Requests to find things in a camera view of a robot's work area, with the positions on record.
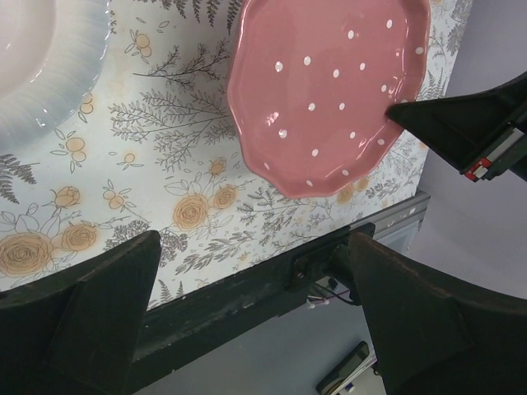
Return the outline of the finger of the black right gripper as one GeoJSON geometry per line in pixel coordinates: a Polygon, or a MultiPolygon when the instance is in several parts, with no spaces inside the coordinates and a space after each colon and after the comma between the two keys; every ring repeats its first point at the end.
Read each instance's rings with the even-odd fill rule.
{"type": "Polygon", "coordinates": [[[526,179],[526,74],[487,91],[400,103],[385,115],[471,181],[526,179]]]}

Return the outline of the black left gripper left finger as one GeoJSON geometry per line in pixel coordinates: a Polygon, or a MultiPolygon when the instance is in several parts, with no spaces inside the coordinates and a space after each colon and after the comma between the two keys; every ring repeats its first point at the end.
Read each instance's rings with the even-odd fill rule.
{"type": "Polygon", "coordinates": [[[155,230],[1,294],[3,394],[121,394],[161,257],[155,230]]]}

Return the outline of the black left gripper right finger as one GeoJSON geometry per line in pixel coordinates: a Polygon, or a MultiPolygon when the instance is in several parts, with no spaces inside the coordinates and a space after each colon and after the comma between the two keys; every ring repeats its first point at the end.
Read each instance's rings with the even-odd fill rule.
{"type": "Polygon", "coordinates": [[[365,235],[351,269],[388,394],[524,394],[526,301],[365,235]]]}

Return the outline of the pink polka dot plate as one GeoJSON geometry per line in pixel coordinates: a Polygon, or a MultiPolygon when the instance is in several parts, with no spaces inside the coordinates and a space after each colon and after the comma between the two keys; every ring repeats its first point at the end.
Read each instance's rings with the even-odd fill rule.
{"type": "Polygon", "coordinates": [[[227,86],[247,167],[288,198],[325,198],[368,175],[417,98],[427,1],[246,1],[227,86]]]}

